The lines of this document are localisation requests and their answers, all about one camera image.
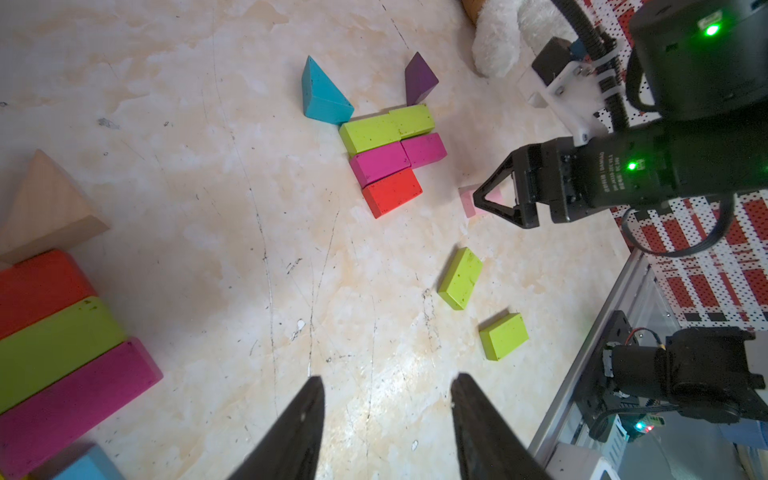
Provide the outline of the blue rectangular block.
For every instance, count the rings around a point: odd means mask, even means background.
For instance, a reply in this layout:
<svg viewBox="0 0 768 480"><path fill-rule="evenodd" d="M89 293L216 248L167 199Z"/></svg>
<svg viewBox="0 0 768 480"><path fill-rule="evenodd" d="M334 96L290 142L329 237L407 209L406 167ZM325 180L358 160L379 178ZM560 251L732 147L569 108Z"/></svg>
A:
<svg viewBox="0 0 768 480"><path fill-rule="evenodd" d="M106 453L97 445L92 446L77 460L57 473L54 480L125 480Z"/></svg>

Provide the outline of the pink block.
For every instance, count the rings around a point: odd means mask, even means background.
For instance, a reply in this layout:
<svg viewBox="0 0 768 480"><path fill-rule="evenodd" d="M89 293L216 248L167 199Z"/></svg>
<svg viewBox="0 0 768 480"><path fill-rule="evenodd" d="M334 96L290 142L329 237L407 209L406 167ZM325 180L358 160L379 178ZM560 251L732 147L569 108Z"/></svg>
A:
<svg viewBox="0 0 768 480"><path fill-rule="evenodd" d="M462 203L462 207L465 212L465 216L471 219L476 216L487 215L485 210L479 209L475 206L473 194L480 187L480 184L469 185L458 189L459 197ZM494 202L501 204L503 202L503 195L499 187L490 192L487 198Z"/></svg>

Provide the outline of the red block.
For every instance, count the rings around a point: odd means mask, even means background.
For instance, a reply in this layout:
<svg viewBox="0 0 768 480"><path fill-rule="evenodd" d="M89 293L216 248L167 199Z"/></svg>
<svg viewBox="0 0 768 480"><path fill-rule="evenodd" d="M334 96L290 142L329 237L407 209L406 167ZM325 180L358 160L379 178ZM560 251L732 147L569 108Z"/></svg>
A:
<svg viewBox="0 0 768 480"><path fill-rule="evenodd" d="M96 295L74 258L60 250L2 270L1 338Z"/></svg>
<svg viewBox="0 0 768 480"><path fill-rule="evenodd" d="M411 168L403 169L362 189L362 195L375 219L399 208L423 193Z"/></svg>

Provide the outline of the natural wood triangle block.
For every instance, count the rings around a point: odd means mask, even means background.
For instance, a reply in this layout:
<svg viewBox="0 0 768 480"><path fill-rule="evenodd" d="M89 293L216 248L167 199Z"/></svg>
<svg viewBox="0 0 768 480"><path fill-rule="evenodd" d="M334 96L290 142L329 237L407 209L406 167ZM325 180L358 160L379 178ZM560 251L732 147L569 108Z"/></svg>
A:
<svg viewBox="0 0 768 480"><path fill-rule="evenodd" d="M50 250L70 250L109 228L74 179L36 150L1 228L1 262L15 265Z"/></svg>

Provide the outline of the light green block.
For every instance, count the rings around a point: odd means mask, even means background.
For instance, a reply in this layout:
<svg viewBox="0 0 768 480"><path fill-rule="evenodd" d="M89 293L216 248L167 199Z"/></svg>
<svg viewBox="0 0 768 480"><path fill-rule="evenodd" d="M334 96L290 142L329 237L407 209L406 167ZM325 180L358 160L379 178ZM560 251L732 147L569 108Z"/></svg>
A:
<svg viewBox="0 0 768 480"><path fill-rule="evenodd" d="M128 338L104 302L88 297L1 340L6 412Z"/></svg>
<svg viewBox="0 0 768 480"><path fill-rule="evenodd" d="M479 329L487 360L499 361L529 340L521 314L507 314Z"/></svg>
<svg viewBox="0 0 768 480"><path fill-rule="evenodd" d="M393 109L388 116L397 127L401 140L429 134L435 128L434 118L424 104Z"/></svg>
<svg viewBox="0 0 768 480"><path fill-rule="evenodd" d="M453 310L465 310L482 270L482 261L468 247L458 249L440 282L438 295Z"/></svg>
<svg viewBox="0 0 768 480"><path fill-rule="evenodd" d="M344 123L339 133L350 157L401 140L398 126L388 114Z"/></svg>

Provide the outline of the light green block top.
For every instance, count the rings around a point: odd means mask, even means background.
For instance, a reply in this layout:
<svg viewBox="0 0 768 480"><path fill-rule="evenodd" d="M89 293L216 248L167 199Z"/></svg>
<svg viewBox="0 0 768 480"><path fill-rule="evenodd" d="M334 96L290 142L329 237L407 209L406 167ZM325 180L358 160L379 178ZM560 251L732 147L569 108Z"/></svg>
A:
<svg viewBox="0 0 768 480"><path fill-rule="evenodd" d="M339 133L350 157L401 140L398 126L388 114L344 123Z"/></svg>
<svg viewBox="0 0 768 480"><path fill-rule="evenodd" d="M393 109L388 116L397 127L401 140L429 134L435 128L434 118L424 104Z"/></svg>

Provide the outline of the magenta rectangular block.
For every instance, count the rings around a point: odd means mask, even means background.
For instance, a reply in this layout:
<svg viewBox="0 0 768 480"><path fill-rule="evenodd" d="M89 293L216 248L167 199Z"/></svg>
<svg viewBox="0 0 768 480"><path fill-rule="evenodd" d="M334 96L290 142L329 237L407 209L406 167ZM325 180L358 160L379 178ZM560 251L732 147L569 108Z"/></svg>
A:
<svg viewBox="0 0 768 480"><path fill-rule="evenodd" d="M1 476L21 479L163 378L131 338L1 414Z"/></svg>

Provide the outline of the purple triangle block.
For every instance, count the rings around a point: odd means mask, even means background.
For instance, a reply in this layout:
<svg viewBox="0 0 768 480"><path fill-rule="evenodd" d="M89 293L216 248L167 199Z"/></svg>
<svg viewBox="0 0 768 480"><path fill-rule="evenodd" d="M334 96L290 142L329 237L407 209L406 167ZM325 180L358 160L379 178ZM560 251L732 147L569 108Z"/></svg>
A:
<svg viewBox="0 0 768 480"><path fill-rule="evenodd" d="M408 106L423 102L439 80L423 56L416 52L405 68L406 102Z"/></svg>

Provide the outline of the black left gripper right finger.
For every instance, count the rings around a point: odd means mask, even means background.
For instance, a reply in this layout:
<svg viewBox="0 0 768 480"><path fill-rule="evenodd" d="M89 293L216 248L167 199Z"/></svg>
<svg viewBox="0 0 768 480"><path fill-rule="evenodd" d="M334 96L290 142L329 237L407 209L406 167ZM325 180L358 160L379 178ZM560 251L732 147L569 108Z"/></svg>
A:
<svg viewBox="0 0 768 480"><path fill-rule="evenodd" d="M473 377L451 384L452 416L460 476L473 479L547 479Z"/></svg>

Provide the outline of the teal triangle block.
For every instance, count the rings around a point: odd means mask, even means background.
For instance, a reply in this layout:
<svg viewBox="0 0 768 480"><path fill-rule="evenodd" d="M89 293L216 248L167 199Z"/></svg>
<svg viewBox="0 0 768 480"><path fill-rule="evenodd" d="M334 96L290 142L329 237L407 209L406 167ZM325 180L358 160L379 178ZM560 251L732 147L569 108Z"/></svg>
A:
<svg viewBox="0 0 768 480"><path fill-rule="evenodd" d="M301 86L306 117L333 125L341 125L351 119L353 105L311 56L307 57Z"/></svg>

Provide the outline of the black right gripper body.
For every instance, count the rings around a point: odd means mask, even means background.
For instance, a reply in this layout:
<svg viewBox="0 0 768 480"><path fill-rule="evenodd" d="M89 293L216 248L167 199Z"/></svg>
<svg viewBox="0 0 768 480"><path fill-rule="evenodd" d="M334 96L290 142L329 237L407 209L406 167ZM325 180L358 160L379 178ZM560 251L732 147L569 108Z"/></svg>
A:
<svg viewBox="0 0 768 480"><path fill-rule="evenodd" d="M553 222L570 223L614 206L688 196L673 146L661 128L633 128L579 147L570 137L520 147L512 153L512 222L537 227L539 204L549 207Z"/></svg>

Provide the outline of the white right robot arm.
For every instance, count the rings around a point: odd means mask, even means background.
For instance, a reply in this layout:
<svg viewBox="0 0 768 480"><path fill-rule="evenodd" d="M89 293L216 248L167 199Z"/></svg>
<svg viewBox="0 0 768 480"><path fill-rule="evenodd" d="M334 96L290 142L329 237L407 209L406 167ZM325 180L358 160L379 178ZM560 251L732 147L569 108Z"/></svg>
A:
<svg viewBox="0 0 768 480"><path fill-rule="evenodd" d="M628 126L606 43L573 1L558 10L598 73L613 132L529 144L513 151L474 193L475 205L520 228L625 206L629 211L697 196L719 200L711 232L685 249L723 239L736 199L767 185L767 5L763 1L650 1L631 18L633 49L623 97L655 120ZM646 413L675 411L714 424L767 417L766 375L751 370L753 333L689 328L655 346L631 339L598 348L581 382L597 399L584 417L617 414L609 395L648 400Z"/></svg>

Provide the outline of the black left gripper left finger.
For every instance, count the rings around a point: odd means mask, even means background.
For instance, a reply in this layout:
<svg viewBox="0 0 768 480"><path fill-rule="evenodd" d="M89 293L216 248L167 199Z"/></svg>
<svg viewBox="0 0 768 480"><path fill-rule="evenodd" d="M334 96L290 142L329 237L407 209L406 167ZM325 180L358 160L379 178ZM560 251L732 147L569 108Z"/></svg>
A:
<svg viewBox="0 0 768 480"><path fill-rule="evenodd" d="M229 479L314 479L324 419L324 385L311 376Z"/></svg>

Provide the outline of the white teddy bear brown shirt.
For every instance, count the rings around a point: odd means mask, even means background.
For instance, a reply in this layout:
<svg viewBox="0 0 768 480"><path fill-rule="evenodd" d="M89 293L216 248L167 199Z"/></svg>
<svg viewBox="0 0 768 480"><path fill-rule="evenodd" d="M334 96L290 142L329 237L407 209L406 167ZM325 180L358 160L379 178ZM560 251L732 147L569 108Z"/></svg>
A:
<svg viewBox="0 0 768 480"><path fill-rule="evenodd" d="M475 70L486 78L506 76L524 46L539 53L553 37L577 39L550 1L463 0L461 4L475 27L471 49Z"/></svg>

